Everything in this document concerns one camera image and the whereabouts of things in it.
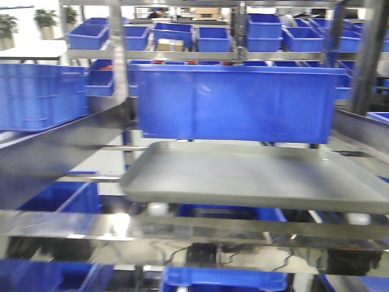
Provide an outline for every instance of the green plant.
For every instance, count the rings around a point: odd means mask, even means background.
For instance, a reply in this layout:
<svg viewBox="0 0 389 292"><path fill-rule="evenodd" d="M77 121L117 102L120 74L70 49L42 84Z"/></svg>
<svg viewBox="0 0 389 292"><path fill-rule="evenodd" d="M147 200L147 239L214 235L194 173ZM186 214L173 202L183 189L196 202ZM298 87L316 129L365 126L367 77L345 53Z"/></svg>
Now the green plant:
<svg viewBox="0 0 389 292"><path fill-rule="evenodd" d="M13 32L18 32L17 20L9 14L0 14L0 38L11 38Z"/></svg>
<svg viewBox="0 0 389 292"><path fill-rule="evenodd" d="M35 11L34 20L39 27L56 26L55 17L57 17L57 14L55 14L54 10L38 9Z"/></svg>
<svg viewBox="0 0 389 292"><path fill-rule="evenodd" d="M75 9L73 9L73 7L71 7L71 6L65 7L66 23L75 24L77 15L78 15L78 13Z"/></svg>

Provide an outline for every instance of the metal bar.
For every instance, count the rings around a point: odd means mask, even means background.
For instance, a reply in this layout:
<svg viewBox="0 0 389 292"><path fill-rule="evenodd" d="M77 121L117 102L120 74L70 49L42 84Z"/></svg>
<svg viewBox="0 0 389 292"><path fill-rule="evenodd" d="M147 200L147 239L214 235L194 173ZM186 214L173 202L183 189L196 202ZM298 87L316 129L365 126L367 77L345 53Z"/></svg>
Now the metal bar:
<svg viewBox="0 0 389 292"><path fill-rule="evenodd" d="M343 20L346 14L346 5L349 0L342 0L335 5L334 20L331 29L327 31L323 53L326 67L333 68L337 60L340 36L343 30Z"/></svg>
<svg viewBox="0 0 389 292"><path fill-rule="evenodd" d="M66 36L66 29L67 29L67 25L66 25L66 12L65 12L65 8L64 8L64 4L63 4L63 1L62 0L59 0L59 8L60 8L60 28L61 28L61 32L62 32L62 35L67 38Z"/></svg>
<svg viewBox="0 0 389 292"><path fill-rule="evenodd" d="M239 0L123 0L122 5L139 7L236 7ZM272 8L331 8L337 0L332 1L248 1L249 6L261 6ZM105 0L64 0L65 5L106 5Z"/></svg>
<svg viewBox="0 0 389 292"><path fill-rule="evenodd" d="M114 81L117 104L124 102L128 94L127 61L125 57L122 2L121 0L107 0L109 6L109 33L113 47Z"/></svg>
<svg viewBox="0 0 389 292"><path fill-rule="evenodd" d="M117 183L122 178L117 175L87 175L82 173L68 173L66 176L58 178L57 181L78 181L83 183Z"/></svg>
<svg viewBox="0 0 389 292"><path fill-rule="evenodd" d="M241 1L239 4L238 13L235 14L237 19L237 30L236 30L236 44L238 46L238 64L243 64L246 59L246 49L245 49L245 40L246 40L246 19L247 19L247 1Z"/></svg>
<svg viewBox="0 0 389 292"><path fill-rule="evenodd" d="M364 116L369 109L389 20L389 1L367 0L367 19L346 109Z"/></svg>
<svg viewBox="0 0 389 292"><path fill-rule="evenodd" d="M120 105L60 127L0 143L0 207L14 209L124 130Z"/></svg>
<svg viewBox="0 0 389 292"><path fill-rule="evenodd" d="M212 243L215 268L389 276L388 244L375 240L387 236L389 226L0 211L2 258L184 266L187 247Z"/></svg>
<svg viewBox="0 0 389 292"><path fill-rule="evenodd" d="M101 150L119 150L119 151L145 151L147 146L130 146L130 145L109 145L103 147Z"/></svg>
<svg viewBox="0 0 389 292"><path fill-rule="evenodd" d="M381 160L389 161L389 124L337 109L333 129L378 151L378 155L381 153Z"/></svg>

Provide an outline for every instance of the metal rail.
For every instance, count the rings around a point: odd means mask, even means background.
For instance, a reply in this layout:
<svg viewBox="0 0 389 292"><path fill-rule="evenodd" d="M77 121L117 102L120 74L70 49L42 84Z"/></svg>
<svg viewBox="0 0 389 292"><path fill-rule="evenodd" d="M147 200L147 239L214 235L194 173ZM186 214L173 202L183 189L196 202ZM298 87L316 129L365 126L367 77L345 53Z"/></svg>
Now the metal rail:
<svg viewBox="0 0 389 292"><path fill-rule="evenodd" d="M275 8L331 8L338 0L332 1L248 1L248 6L262 6ZM236 7L239 0L122 0L123 6L138 7ZM64 5L106 5L106 0L64 0Z"/></svg>
<svg viewBox="0 0 389 292"><path fill-rule="evenodd" d="M0 142L0 208L14 209L125 129L125 104L51 130Z"/></svg>
<svg viewBox="0 0 389 292"><path fill-rule="evenodd" d="M0 211L2 258L184 266L189 246L212 243L215 268L389 276L388 236L387 225Z"/></svg>

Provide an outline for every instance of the metal rack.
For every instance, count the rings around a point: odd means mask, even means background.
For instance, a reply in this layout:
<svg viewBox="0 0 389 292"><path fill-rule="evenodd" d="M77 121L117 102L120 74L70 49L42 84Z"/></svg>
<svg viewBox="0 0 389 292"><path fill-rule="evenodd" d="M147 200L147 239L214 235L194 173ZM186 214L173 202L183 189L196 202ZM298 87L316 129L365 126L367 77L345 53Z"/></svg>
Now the metal rack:
<svg viewBox="0 0 389 292"><path fill-rule="evenodd" d="M134 6L223 6L239 8L243 1L236 0L62 0L63 5L108 5L111 16L111 50L69 50L71 58L113 58L115 79L118 87L115 97L118 105L101 113L85 117L53 130L39 134L10 136L0 144L0 204L13 209L43 190L51 182L66 173L93 152L104 147L112 138L122 133L129 125L129 106L126 78L126 59L158 60L239 60L239 53L201 53L201 52L133 52L125 51L121 24L121 5ZM333 9L338 1L246 1L245 5L262 7L317 7ZM247 53L248 60L320 60L322 53ZM389 54L382 54L389 60ZM354 60L355 54L339 54L339 60ZM366 117L336 111L330 147L343 151L351 158L369 159L358 163L384 165L389 172L389 126L367 119ZM121 151L142 150L136 147L118 147ZM65 177L62 180L76 178ZM79 178L87 181L91 178ZM331 271L323 260L329 252L353 250L355 255L379 255L378 267L371 269L375 276L389 276L389 245L381 239L389 236L387 224L375 226L350 226L348 224L318 223L270 223L265 221L201 219L201 218L153 218L129 216L127 214L82 215L54 214L49 212L17 212L0 210L0 241L2 246L12 237L46 238L51 244L56 240L67 240L76 246L80 240L88 241L94 247L93 259L87 261L117 263L128 265L128 259L136 259L130 264L164 265L156 249L171 254L169 243L188 246L192 243L207 242L218 246L243 246L250 256L260 255L268 247L275 249L276 255L284 259L284 265L241 264L219 266L219 268L263 269L289 273L334 273L349 274L349 271ZM147 246L149 257L141 259L139 248ZM126 257L121 253L104 257L107 249L128 251ZM0 252L7 257L6 251ZM50 260L47 256L35 257ZM300 260L303 265L295 266L292 260ZM353 265L359 258L350 259ZM171 263L184 265L181 258Z"/></svg>

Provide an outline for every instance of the metal frame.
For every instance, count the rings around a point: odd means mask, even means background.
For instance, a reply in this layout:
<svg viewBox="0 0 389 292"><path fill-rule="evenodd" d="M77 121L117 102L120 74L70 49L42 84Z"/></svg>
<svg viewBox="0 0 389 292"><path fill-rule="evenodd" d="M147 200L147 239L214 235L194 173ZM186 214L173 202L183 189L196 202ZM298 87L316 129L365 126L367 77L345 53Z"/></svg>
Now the metal frame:
<svg viewBox="0 0 389 292"><path fill-rule="evenodd" d="M263 7L318 7L333 8L337 1L247 1L247 5ZM243 51L238 53L197 52L125 52L121 33L120 6L224 6L237 7L237 0L61 0L60 5L108 5L110 15L117 18L111 26L112 50L69 50L71 58L114 58L115 80L118 102L128 96L126 89L125 60L127 58L153 58L158 60L242 60ZM248 60L320 60L320 53L247 53ZM389 54L382 54L389 60ZM340 54L340 60L353 60L355 54ZM0 193L12 194L11 199L3 195L0 204L15 208L52 181L64 176L93 152L101 149L128 125L129 106L122 103L101 113L54 128L47 132L22 135L7 139L0 144ZM363 117L341 111L336 112L335 129L358 142L369 144L363 149L372 157L386 161L389 155L385 140L389 127ZM125 151L141 151L138 147L123 146ZM90 181L117 181L115 176L88 177ZM62 177L62 181L84 181L86 178ZM353 267L367 264L371 276L389 276L385 268L389 263L389 246L382 238L389 236L387 225L355 226L348 224L293 223L244 220L217 220L203 218L169 218L129 216L127 214L87 215L34 213L0 210L1 246L20 242L35 249L34 260L52 260L40 248L71 244L73 250L88 248L93 257L73 257L68 260L103 263L184 265L182 256L175 257L179 245L192 243L214 243L221 251L220 256L235 257L223 248L238 250L252 261L246 263L217 263L218 268L261 269L266 271L356 274ZM254 261L263 252L273 250L281 262ZM1 249L1 257L17 257L10 248ZM348 262L349 269L334 269L337 263Z"/></svg>

